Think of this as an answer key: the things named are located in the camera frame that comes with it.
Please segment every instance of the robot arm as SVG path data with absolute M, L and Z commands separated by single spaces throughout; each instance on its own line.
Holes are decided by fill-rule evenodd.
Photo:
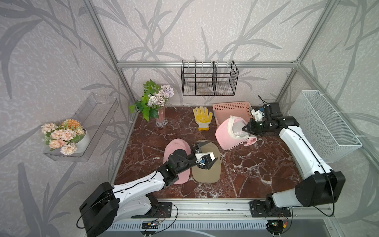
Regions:
M 216 162 L 218 158 L 212 152 L 201 152 L 200 147 L 206 143 L 197 143 L 190 155 L 182 149 L 174 151 L 167 162 L 143 178 L 115 186 L 109 182 L 99 185 L 79 208 L 87 237 L 98 236 L 114 221 L 147 212 L 156 213 L 150 193 L 171 186 L 179 179 L 178 174 L 185 170 L 194 166 L 208 170 Z
M 250 119 L 242 128 L 253 135 L 275 132 L 289 147 L 303 181 L 295 188 L 267 195 L 266 201 L 251 203 L 253 217 L 277 217 L 286 207 L 316 206 L 335 203 L 345 183 L 341 172 L 333 169 L 317 154 L 304 136 L 299 123 L 292 116 L 283 116 L 278 103 L 264 104 L 265 121 Z

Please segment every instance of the artificial flower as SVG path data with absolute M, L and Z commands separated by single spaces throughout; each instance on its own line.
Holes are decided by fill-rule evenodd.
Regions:
M 84 134 L 84 133 L 85 133 L 85 131 L 84 131 L 83 128 L 76 130 L 76 134 L 77 134 L 77 135 L 82 135 L 82 134 Z
M 65 144 L 63 145 L 63 147 L 61 148 L 61 153 L 63 155 L 72 155 L 75 153 L 75 151 L 77 151 L 78 147 L 76 146 L 75 143 L 69 143 L 69 144 Z
M 76 136 L 76 130 L 60 129 L 52 132 L 50 137 L 52 139 L 62 139 L 64 141 L 70 141 Z
M 54 131 L 57 128 L 58 128 L 58 126 L 55 123 L 51 122 L 51 123 L 48 123 L 48 124 L 41 126 L 41 132 L 46 134 L 47 132 Z
M 56 148 L 60 148 L 62 147 L 63 145 L 65 145 L 67 142 L 63 141 L 63 140 L 60 140 L 60 139 L 57 139 L 57 140 L 51 140 L 51 142 L 49 142 L 49 147 L 52 148 L 52 149 L 56 149 Z
M 81 127 L 80 122 L 76 121 L 75 119 L 66 119 L 65 121 L 62 122 L 61 126 L 63 127 L 66 124 L 69 129 Z

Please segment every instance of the acrylic wall shelf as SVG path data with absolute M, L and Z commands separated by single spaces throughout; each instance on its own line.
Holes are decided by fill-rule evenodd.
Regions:
M 117 98 L 91 93 L 72 116 L 72 119 L 79 121 L 86 128 L 86 136 L 90 136 L 91 141 L 85 152 L 63 155 L 60 149 L 50 151 L 50 147 L 46 146 L 43 154 L 55 161 L 87 162 L 118 106 Z

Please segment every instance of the gray wall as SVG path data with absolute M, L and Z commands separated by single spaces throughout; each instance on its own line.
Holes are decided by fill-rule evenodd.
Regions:
M 0 236 L 78 236 L 78 207 L 110 179 L 131 98 L 82 1 L 0 3 Z M 91 92 L 120 103 L 88 162 L 42 154 L 40 126 L 69 118 Z
M 340 1 L 303 65 L 378 148 L 379 1 Z M 301 90 L 297 74 L 280 101 L 289 110 Z M 335 216 L 346 237 L 379 233 L 379 175 L 362 149 L 330 163 L 346 183 Z
M 93 1 L 119 61 L 296 60 L 326 0 Z M 212 105 L 277 97 L 290 69 L 239 68 L 235 96 L 182 96 L 180 68 L 128 68 L 136 98 L 153 79 L 178 92 L 171 105 Z

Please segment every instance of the orange flower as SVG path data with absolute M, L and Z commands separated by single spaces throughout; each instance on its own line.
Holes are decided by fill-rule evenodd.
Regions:
M 61 126 L 65 126 L 65 124 L 68 123 L 68 128 L 71 129 L 72 127 L 74 129 L 80 128 L 80 122 L 76 121 L 75 119 L 66 119 L 62 122 Z

